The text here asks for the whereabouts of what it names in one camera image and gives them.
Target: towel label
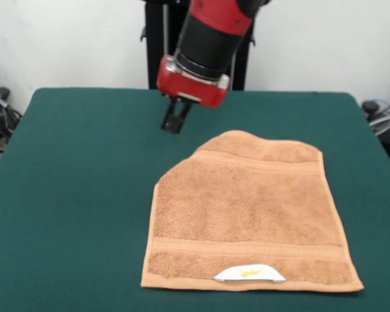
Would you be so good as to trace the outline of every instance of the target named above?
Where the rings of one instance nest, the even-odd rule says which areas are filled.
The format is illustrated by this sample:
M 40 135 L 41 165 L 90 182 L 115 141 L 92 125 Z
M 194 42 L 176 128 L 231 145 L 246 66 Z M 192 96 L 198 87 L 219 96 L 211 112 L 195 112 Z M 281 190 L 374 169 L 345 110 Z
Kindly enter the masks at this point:
M 228 268 L 213 278 L 216 281 L 286 281 L 286 279 L 270 265 L 241 265 Z

